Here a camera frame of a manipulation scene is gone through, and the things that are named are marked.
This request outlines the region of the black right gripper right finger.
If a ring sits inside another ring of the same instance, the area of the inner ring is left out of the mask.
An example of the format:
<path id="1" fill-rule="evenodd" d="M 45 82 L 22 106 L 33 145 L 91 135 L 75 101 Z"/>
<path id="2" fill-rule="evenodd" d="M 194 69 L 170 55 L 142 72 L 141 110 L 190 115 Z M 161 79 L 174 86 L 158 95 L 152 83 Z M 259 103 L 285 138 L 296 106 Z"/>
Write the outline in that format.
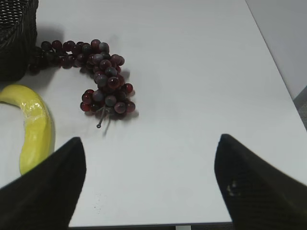
<path id="1" fill-rule="evenodd" d="M 214 173 L 236 230 L 305 230 L 307 187 L 229 134 L 217 146 Z"/>

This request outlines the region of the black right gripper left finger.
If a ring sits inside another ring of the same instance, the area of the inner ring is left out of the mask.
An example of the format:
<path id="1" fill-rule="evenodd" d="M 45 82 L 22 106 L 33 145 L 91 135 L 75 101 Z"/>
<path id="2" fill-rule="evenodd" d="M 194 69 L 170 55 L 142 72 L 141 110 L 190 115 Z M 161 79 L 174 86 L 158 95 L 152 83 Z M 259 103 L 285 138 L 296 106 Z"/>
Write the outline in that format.
<path id="1" fill-rule="evenodd" d="M 35 168 L 0 189 L 2 230 L 66 230 L 86 175 L 82 141 L 74 137 Z"/>

